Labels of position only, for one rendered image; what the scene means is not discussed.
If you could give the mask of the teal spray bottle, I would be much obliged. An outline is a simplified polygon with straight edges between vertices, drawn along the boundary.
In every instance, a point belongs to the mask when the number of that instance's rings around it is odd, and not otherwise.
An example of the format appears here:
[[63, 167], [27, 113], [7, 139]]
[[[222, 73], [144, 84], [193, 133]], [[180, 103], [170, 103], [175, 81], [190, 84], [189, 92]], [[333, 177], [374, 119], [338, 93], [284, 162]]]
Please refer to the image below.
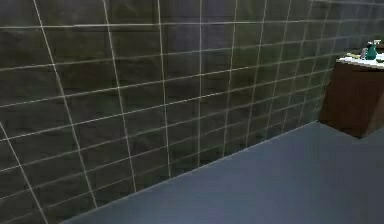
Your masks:
[[375, 60], [377, 56], [376, 46], [380, 43], [379, 40], [373, 40], [367, 43], [367, 50], [365, 53], [366, 60]]

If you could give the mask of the brown cabinet with white top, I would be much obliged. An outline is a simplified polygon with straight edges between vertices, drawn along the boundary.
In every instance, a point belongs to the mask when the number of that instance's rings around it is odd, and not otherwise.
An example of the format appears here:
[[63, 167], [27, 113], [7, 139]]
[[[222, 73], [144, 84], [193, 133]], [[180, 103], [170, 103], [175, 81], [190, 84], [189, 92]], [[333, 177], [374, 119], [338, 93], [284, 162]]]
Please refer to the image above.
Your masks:
[[337, 59], [318, 121], [359, 139], [384, 127], [384, 63]]

